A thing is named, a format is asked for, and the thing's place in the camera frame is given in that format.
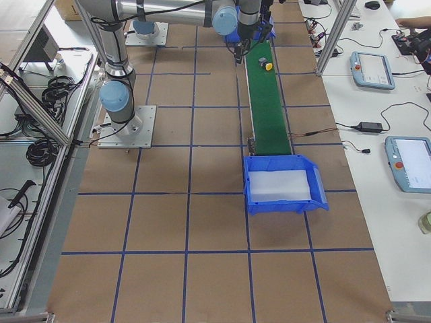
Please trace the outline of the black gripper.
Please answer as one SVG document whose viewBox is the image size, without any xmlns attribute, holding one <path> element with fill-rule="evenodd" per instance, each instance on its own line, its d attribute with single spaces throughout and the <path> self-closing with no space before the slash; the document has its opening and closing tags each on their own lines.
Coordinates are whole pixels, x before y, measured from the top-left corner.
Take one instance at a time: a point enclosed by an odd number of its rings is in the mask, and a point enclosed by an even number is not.
<svg viewBox="0 0 431 323">
<path fill-rule="evenodd" d="M 272 29 L 273 25 L 270 22 L 255 22 L 251 25 L 247 25 L 242 22 L 238 23 L 238 35 L 242 42 L 245 40 L 251 41 L 254 38 L 255 32 L 260 34 L 258 42 L 264 42 Z M 234 47 L 234 58 L 237 64 L 242 63 L 244 51 L 242 42 L 238 42 Z"/>
</svg>

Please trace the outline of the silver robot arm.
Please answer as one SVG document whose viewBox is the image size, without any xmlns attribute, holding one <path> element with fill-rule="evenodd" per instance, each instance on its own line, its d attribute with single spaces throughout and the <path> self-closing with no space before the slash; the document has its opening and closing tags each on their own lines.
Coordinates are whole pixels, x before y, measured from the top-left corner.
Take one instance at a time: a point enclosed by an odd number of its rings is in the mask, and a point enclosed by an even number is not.
<svg viewBox="0 0 431 323">
<path fill-rule="evenodd" d="M 139 20 L 133 20 L 132 26 L 135 33 L 141 34 L 141 35 L 153 34 L 155 30 L 154 22 L 143 22 Z"/>
<path fill-rule="evenodd" d="M 213 28 L 221 36 L 237 32 L 239 41 L 233 56 L 238 64 L 255 47 L 253 38 L 261 33 L 263 42 L 272 29 L 273 1 L 78 1 L 99 29 L 107 59 L 106 72 L 129 86 L 135 70 L 129 62 L 123 26 L 129 20 L 162 22 Z"/>
</svg>

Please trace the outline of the person hand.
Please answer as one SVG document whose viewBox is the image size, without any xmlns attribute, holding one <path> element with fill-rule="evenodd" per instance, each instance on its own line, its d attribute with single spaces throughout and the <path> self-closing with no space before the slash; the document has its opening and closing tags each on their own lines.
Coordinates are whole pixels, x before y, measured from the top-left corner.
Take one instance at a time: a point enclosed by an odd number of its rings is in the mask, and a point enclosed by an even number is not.
<svg viewBox="0 0 431 323">
<path fill-rule="evenodd" d="M 415 18 L 397 18 L 395 22 L 403 28 L 416 28 Z"/>
</svg>

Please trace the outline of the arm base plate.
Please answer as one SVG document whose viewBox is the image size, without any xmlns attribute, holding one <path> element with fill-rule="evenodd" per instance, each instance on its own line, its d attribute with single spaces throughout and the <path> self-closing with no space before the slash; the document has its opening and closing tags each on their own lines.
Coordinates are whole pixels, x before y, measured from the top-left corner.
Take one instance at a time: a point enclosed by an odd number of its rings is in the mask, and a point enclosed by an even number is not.
<svg viewBox="0 0 431 323">
<path fill-rule="evenodd" d="M 141 35 L 135 33 L 132 22 L 129 26 L 129 31 L 126 33 L 125 44 L 129 47 L 144 47 L 144 46 L 165 46 L 168 35 L 168 24 L 162 22 L 154 22 L 155 30 L 153 34 Z"/>
<path fill-rule="evenodd" d="M 103 127 L 100 133 L 101 140 L 96 142 L 101 149 L 135 149 L 150 148 L 152 146 L 152 135 L 154 133 L 154 122 L 156 119 L 156 106 L 136 106 L 135 116 L 118 133 L 122 125 L 112 123 L 108 113 L 105 113 L 104 122 L 110 123 Z"/>
</svg>

